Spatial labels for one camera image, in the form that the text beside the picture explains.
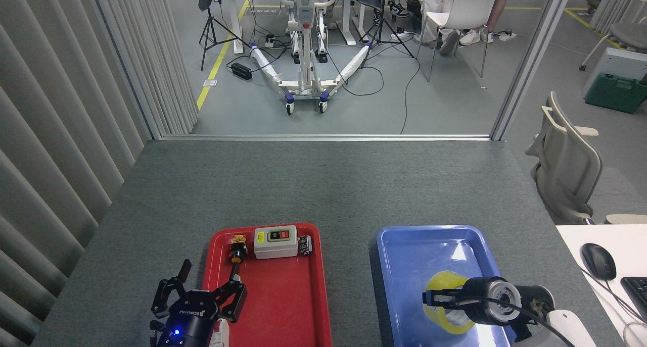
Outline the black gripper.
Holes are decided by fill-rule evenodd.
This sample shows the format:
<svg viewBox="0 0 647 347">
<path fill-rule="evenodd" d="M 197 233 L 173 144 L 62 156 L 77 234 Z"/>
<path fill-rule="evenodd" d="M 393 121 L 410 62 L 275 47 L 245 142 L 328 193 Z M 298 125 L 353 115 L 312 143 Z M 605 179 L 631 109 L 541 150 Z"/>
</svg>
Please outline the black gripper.
<svg viewBox="0 0 647 347">
<path fill-rule="evenodd" d="M 485 325 L 498 325 L 498 320 L 494 318 L 496 312 L 496 303 L 488 301 L 477 300 L 475 303 L 464 301 L 465 304 L 460 305 L 460 301 L 456 298 L 460 294 L 460 298 L 468 298 L 480 296 L 483 298 L 492 298 L 488 296 L 490 284 L 498 281 L 498 276 L 493 277 L 475 277 L 470 278 L 463 285 L 461 290 L 427 290 L 423 292 L 423 301 L 427 302 L 427 306 L 434 308 L 444 308 L 446 310 L 462 310 L 471 321 L 477 324 Z"/>
<path fill-rule="evenodd" d="M 211 291 L 214 303 L 191 304 L 184 283 L 191 271 L 192 262 L 185 259 L 178 275 L 162 279 L 152 302 L 155 317 L 168 317 L 157 340 L 157 346 L 208 346 L 213 324 L 217 317 L 238 321 L 248 292 L 242 282 L 225 282 Z M 172 291 L 178 294 L 179 302 L 168 307 Z"/>
</svg>

